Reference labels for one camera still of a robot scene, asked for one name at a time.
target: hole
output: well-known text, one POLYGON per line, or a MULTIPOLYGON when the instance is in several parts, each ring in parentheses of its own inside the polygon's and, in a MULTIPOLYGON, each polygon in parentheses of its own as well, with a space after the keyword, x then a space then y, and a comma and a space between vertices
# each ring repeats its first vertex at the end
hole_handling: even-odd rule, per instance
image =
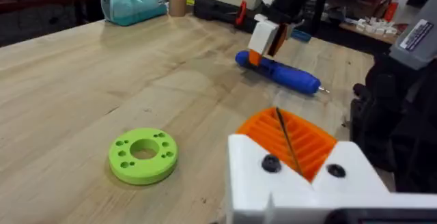
POLYGON ((344 170, 344 168, 338 164, 329 164, 328 166, 326 166, 326 169, 332 176, 335 176, 337 178, 346 177, 346 170, 344 170))
POLYGON ((130 146, 130 153, 138 159, 150 159, 159 152, 159 144, 151 139, 140 139, 130 146))

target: gray machine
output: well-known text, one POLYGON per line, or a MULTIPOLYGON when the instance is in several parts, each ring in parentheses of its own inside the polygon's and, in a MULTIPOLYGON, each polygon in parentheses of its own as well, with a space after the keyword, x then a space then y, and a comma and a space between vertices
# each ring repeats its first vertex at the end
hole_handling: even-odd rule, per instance
POLYGON ((390 56, 420 70, 437 56, 437 0, 428 0, 415 20, 390 48, 390 56))
POLYGON ((375 55, 351 102, 350 140, 397 191, 437 193, 437 0, 428 0, 390 48, 375 55))

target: blue handle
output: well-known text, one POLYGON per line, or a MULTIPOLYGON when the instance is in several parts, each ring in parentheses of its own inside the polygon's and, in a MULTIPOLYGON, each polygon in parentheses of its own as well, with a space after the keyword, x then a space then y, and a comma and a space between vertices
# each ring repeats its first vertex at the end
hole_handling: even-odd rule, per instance
POLYGON ((235 60, 242 67, 253 69, 274 82, 294 89, 304 94, 314 94, 319 90, 320 80, 303 70, 286 66, 271 59, 263 57, 259 66, 249 63, 249 52, 240 51, 235 60))

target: orange 3d printed part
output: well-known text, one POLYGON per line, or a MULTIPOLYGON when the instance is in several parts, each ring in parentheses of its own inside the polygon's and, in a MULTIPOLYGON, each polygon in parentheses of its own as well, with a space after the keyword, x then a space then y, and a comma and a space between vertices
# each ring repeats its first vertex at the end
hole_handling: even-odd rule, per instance
POLYGON ((301 173, 305 179, 312 181, 337 140, 297 115, 278 111, 286 133, 281 127, 275 107, 249 118, 237 133, 249 136, 290 168, 301 173))

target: green ring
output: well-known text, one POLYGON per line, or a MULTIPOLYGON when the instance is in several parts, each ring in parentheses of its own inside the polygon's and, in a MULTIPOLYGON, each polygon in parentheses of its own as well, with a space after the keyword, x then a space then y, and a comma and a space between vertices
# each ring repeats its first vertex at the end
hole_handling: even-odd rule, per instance
POLYGON ((112 172, 121 181, 134 185, 153 184, 173 172, 178 159, 176 142, 166 132, 154 128, 137 128, 122 134, 109 149, 112 172), (138 159, 132 152, 141 149, 156 152, 153 158, 138 159))

